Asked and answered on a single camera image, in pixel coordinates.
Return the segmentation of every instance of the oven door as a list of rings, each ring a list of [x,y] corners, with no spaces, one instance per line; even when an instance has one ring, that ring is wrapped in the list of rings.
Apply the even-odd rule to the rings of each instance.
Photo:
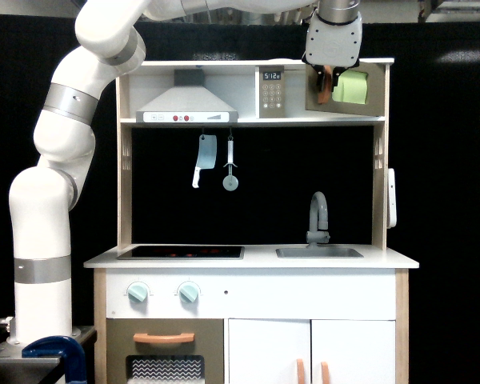
[[[106,320],[109,384],[224,383],[222,319]]]

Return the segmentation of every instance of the black induction cooktop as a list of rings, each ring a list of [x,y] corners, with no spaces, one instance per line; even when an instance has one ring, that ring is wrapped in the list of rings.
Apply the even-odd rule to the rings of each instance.
[[[199,259],[230,260],[243,258],[243,246],[137,246],[118,256],[119,260]]]

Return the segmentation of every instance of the toy kitchen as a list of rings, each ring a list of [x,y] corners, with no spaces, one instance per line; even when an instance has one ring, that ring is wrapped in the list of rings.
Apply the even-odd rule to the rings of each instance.
[[[340,76],[286,59],[145,62],[117,80],[118,246],[85,263],[99,384],[408,382],[408,273],[418,263],[386,247],[396,223],[392,63],[361,59]],[[197,189],[215,167],[217,140],[205,128],[300,126],[373,128],[371,244],[328,244],[320,191],[302,212],[301,244],[132,242],[132,131],[203,129],[188,180]],[[233,140],[227,153],[217,188],[234,194]]]

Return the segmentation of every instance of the toy cleaver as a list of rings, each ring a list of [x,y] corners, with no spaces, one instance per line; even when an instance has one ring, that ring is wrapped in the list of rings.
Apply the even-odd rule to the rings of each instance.
[[[214,134],[202,134],[199,136],[198,160],[195,164],[192,187],[199,188],[199,173],[201,170],[211,170],[215,167],[217,157],[217,136]]]

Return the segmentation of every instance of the orange handle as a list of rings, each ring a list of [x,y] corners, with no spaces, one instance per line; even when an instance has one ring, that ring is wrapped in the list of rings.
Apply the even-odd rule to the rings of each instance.
[[[322,362],[322,384],[329,384],[329,366]]]
[[[301,358],[297,359],[297,379],[298,384],[305,384],[304,380],[304,362]]]
[[[134,342],[149,344],[178,344],[180,342],[192,342],[194,334],[173,334],[170,336],[151,336],[150,334],[134,334]]]
[[[324,86],[323,91],[318,94],[318,104],[325,104],[329,101],[332,95],[333,87],[333,71],[330,66],[324,66]]]

